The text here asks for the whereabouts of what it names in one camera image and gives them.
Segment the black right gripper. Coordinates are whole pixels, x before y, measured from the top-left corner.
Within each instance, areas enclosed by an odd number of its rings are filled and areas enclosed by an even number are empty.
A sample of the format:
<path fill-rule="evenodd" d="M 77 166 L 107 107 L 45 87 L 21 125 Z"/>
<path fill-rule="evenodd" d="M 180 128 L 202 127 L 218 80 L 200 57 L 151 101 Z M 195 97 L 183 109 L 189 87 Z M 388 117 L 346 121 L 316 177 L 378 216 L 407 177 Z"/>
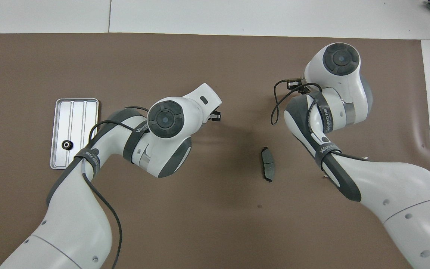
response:
<path fill-rule="evenodd" d="M 303 82 L 303 78 L 287 79 L 287 90 L 304 91 L 305 87 L 302 86 Z"/>

